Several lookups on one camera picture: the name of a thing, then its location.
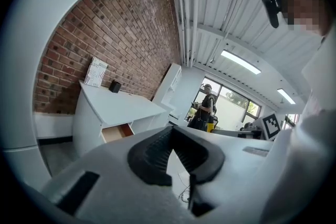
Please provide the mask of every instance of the ceiling light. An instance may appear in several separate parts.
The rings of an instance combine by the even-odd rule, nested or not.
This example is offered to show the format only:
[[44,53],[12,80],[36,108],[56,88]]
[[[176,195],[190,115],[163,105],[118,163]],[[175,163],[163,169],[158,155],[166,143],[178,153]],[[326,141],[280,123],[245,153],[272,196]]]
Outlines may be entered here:
[[295,104],[295,102],[293,101],[293,99],[283,90],[283,89],[278,89],[278,92],[287,99],[288,102],[290,102],[291,104]]
[[254,74],[261,73],[261,71],[258,68],[254,67],[253,65],[251,65],[250,63],[248,63],[247,61],[245,61],[244,59],[242,59],[241,57],[238,57],[238,56],[232,54],[231,52],[228,52],[227,50],[223,50],[222,55],[224,57],[232,60],[233,62],[236,62],[236,63],[240,64],[241,66],[243,66],[246,69],[250,70]]

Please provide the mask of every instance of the white tabletop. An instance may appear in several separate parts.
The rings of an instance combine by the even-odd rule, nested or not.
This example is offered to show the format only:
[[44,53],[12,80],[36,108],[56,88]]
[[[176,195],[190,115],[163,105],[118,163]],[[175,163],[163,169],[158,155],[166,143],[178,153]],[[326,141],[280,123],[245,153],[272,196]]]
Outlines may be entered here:
[[121,91],[113,93],[105,87],[79,83],[92,109],[107,126],[130,123],[165,112],[145,97]]

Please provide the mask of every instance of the gray floor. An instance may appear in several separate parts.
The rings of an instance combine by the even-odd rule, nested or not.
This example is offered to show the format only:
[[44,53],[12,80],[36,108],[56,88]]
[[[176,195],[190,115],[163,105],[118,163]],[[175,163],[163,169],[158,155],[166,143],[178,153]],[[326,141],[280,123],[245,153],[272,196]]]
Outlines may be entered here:
[[72,142],[43,145],[40,146],[40,151],[51,176],[58,175],[64,168],[79,158]]

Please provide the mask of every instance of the person's arm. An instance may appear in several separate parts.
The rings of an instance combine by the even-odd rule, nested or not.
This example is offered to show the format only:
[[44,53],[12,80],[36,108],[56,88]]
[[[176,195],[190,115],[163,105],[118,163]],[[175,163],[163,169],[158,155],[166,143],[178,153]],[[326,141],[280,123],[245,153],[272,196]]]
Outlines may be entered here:
[[213,109],[213,103],[212,103],[212,98],[210,98],[210,107],[209,108],[206,108],[206,107],[204,107],[204,106],[198,106],[198,108],[199,109],[202,109],[202,110],[204,110],[204,111],[206,111],[206,112],[210,112],[210,113],[212,113],[212,109]]

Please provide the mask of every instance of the black container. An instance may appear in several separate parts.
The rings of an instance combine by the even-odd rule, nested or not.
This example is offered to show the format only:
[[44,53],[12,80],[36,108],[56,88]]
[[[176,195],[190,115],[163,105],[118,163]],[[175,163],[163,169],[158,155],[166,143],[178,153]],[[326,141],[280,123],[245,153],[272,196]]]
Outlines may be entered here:
[[119,82],[116,82],[115,80],[113,80],[111,82],[111,85],[109,86],[109,90],[111,92],[118,93],[119,90],[120,90],[120,87],[121,87],[121,84]]

